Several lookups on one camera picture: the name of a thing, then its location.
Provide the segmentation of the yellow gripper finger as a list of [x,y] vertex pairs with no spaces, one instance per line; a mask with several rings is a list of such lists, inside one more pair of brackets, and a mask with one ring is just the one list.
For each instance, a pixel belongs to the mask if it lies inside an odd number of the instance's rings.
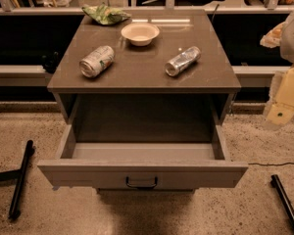
[[263,127],[269,130],[278,130],[294,117],[294,64],[273,76],[263,116]]
[[280,45],[283,26],[284,23],[280,23],[271,29],[266,35],[262,37],[260,44],[267,48],[278,47]]

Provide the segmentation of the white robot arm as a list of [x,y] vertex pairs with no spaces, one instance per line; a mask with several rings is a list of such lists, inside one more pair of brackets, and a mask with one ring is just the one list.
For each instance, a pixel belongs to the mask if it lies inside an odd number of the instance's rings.
[[267,48],[278,47],[282,59],[291,63],[287,71],[277,71],[264,108],[264,127],[277,130],[294,117],[294,11],[260,41]]

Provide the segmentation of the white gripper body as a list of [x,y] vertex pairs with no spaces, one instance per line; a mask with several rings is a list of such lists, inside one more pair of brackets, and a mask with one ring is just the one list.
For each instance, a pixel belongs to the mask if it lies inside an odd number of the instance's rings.
[[294,64],[294,13],[287,17],[282,29],[280,56]]

